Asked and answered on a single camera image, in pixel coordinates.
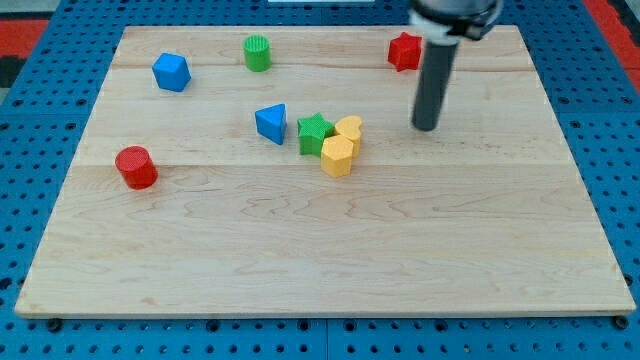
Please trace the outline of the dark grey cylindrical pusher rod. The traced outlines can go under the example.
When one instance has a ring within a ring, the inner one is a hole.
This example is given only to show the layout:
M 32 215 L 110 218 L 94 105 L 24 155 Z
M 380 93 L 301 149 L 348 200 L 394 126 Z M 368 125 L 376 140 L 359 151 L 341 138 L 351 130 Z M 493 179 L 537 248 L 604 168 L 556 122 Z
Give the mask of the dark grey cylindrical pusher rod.
M 428 41 L 425 45 L 412 112 L 412 125 L 418 130 L 429 132 L 438 126 L 457 48 L 457 43 L 439 45 Z

